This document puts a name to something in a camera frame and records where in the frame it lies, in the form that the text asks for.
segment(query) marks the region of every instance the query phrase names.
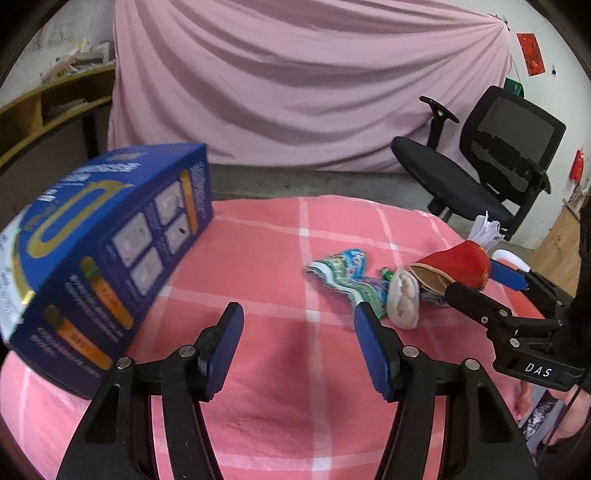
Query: pink curtain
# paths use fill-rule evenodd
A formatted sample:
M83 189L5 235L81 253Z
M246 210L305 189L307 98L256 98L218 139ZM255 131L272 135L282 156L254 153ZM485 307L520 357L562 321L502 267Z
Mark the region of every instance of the pink curtain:
M400 171L430 96L463 121L510 67L505 24L431 0L117 0L109 148L198 141L213 163Z

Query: red poster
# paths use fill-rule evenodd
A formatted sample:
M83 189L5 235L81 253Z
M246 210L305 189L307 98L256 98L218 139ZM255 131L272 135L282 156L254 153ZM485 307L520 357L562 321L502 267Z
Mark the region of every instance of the red poster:
M544 60L542 59L542 52L538 45L538 40L533 33L518 33L517 39L521 45L521 51L525 57L525 65L527 66L527 73L530 77L545 73Z

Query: wooden cabinet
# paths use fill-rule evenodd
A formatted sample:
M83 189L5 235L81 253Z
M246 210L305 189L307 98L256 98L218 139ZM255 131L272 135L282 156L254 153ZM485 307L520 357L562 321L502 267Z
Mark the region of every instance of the wooden cabinet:
M572 296L577 291L581 269L579 239L579 216L565 204L552 230L528 262L531 268Z
M41 85L0 108L0 175L46 135L111 102L115 66L97 67ZM51 108L84 103L49 117Z

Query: blue box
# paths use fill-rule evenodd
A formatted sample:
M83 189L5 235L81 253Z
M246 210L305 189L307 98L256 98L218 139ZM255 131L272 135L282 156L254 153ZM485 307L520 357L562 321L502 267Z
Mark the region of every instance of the blue box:
M0 234L2 338L92 398L212 215L203 144L129 147L77 168Z

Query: black chair seat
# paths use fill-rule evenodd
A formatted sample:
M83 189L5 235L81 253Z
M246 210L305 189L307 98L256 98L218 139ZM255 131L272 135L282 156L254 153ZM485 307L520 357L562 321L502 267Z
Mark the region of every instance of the black chair seat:
M492 193L445 155L406 137L394 138L391 148L404 169L453 213L475 220L488 211L489 219L504 228L513 219Z

